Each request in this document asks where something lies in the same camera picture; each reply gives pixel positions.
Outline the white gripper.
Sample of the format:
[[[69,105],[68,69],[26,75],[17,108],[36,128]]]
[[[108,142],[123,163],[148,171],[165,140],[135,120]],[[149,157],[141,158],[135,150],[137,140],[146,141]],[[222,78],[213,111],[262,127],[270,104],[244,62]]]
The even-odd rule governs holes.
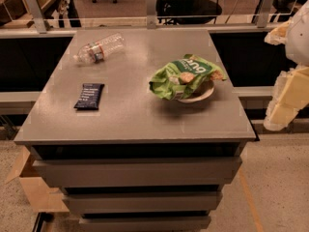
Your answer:
[[[264,127],[269,131],[286,128],[298,112],[309,104],[309,0],[292,17],[264,38],[267,44],[285,44],[286,56],[297,64],[295,69],[277,77],[269,102]]]

